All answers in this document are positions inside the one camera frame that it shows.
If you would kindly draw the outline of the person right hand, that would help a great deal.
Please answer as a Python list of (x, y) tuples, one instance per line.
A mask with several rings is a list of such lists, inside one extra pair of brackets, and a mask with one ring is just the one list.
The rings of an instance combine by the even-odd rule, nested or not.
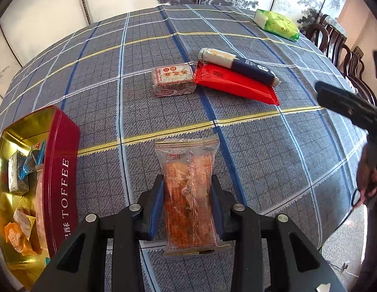
[(364, 145), (362, 149), (361, 158), (357, 168), (357, 189), (360, 192), (360, 200), (355, 204), (355, 207), (361, 206), (368, 196), (374, 196), (377, 188), (367, 191), (370, 182), (377, 183), (377, 169), (370, 169), (367, 162), (368, 147)]

